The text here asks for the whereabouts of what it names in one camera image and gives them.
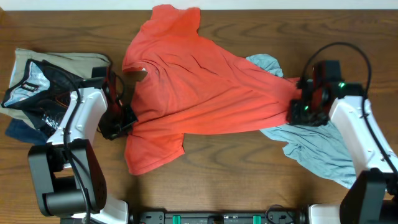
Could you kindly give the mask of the red t-shirt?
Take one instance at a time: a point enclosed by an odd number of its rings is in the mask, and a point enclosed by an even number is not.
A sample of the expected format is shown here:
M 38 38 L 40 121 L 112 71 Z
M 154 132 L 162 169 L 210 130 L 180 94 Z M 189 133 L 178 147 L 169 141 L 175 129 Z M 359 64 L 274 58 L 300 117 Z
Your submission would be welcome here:
M 183 155 L 186 134 L 229 134 L 287 122 L 294 79 L 275 76 L 198 34 L 199 8 L 159 5 L 126 50 L 124 73 L 144 72 L 131 106 L 126 142 L 132 175 Z

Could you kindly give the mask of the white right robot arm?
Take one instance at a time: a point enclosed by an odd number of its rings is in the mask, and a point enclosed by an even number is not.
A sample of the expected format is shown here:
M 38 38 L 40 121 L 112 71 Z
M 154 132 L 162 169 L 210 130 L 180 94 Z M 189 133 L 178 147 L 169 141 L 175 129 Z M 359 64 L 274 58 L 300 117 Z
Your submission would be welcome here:
M 342 135 L 356 180 L 339 205 L 311 205 L 308 223 L 397 223 L 397 156 L 373 116 L 359 83 L 304 82 L 292 100 L 290 124 L 331 122 Z

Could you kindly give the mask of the folded beige shirt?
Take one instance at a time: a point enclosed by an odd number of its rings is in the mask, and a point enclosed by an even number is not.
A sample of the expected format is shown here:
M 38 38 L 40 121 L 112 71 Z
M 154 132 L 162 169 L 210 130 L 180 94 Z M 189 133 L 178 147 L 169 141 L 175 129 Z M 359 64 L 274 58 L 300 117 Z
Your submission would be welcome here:
M 99 78 L 91 77 L 93 68 L 107 67 L 111 64 L 107 56 L 94 53 L 38 53 L 27 49 L 16 49 L 15 56 L 16 60 L 9 81 L 10 87 L 22 80 L 28 59 L 50 62 L 84 80 L 91 79 L 88 84 L 94 86 L 100 86 L 101 82 Z

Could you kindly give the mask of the folded navy blue shirt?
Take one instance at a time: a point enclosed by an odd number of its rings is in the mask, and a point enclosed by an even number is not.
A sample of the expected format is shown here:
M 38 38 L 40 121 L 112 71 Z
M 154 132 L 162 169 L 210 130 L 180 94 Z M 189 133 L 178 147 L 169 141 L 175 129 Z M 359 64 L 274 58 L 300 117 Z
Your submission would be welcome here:
M 31 128 L 24 121 L 15 118 L 11 119 L 5 135 L 20 142 L 33 145 L 43 145 L 49 138 L 42 131 Z

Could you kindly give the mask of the light blue t-shirt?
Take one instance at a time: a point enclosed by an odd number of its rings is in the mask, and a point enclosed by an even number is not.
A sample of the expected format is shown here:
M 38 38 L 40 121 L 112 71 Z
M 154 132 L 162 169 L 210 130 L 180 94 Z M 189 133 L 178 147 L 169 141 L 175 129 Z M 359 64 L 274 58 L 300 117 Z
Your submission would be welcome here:
M 353 160 L 337 128 L 323 126 L 292 126 L 285 124 L 262 129 L 271 140 L 285 142 L 285 156 L 297 161 L 313 174 L 332 180 L 350 189 L 356 180 Z

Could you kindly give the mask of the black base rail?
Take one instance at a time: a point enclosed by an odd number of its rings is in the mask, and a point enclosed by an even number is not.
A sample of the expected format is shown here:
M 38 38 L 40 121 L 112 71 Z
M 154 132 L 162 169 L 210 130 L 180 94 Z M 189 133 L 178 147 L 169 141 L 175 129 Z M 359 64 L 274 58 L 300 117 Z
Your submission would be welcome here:
M 177 211 L 147 210 L 131 215 L 132 224 L 307 224 L 304 210 L 271 205 L 257 211 Z

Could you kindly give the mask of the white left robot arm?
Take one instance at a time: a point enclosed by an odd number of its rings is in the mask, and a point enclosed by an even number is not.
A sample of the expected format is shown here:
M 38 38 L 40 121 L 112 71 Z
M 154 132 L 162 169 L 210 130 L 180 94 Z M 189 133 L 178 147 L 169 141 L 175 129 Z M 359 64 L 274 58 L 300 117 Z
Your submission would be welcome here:
M 120 137 L 125 121 L 114 84 L 84 87 L 70 95 L 60 126 L 46 144 L 28 153 L 40 212 L 62 223 L 129 223 L 129 205 L 107 194 L 92 143 L 99 129 L 106 139 Z

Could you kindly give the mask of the folded black patterned shirt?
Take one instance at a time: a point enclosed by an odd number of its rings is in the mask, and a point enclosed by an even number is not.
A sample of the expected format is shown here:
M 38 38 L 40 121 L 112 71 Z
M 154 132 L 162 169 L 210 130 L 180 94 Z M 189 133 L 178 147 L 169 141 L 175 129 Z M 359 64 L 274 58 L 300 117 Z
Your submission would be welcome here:
M 23 112 L 34 129 L 50 137 L 62 122 L 70 93 L 90 87 L 93 82 L 48 61 L 29 59 L 22 80 L 6 90 L 1 106 Z

